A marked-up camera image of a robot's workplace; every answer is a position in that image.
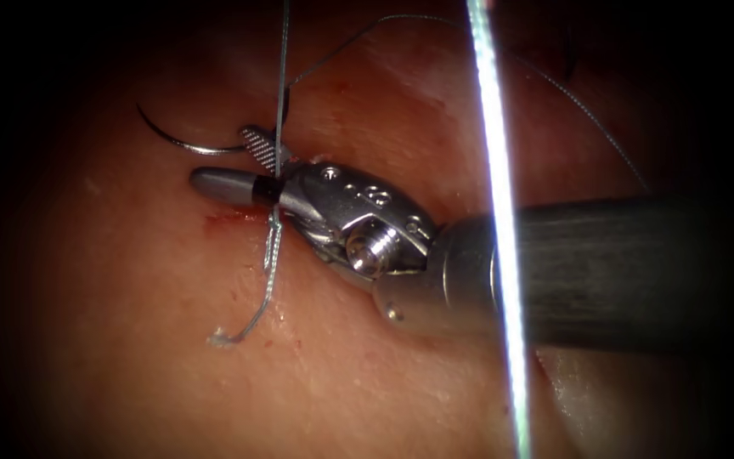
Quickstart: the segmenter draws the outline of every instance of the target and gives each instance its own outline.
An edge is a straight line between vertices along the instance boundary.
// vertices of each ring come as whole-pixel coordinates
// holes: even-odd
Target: metal screw
[[[322,169],[322,179],[332,180],[339,176],[339,170],[335,167],[325,167]]]
[[[407,218],[407,225],[405,226],[405,228],[410,233],[415,233],[418,231],[418,224],[420,222],[420,218],[417,218],[415,215],[410,215],[409,218]]]
[[[396,322],[404,320],[404,314],[402,314],[401,310],[396,308],[395,305],[392,304],[392,301],[387,303],[387,309],[385,310],[385,313],[387,314],[387,318],[389,320],[395,320]]]

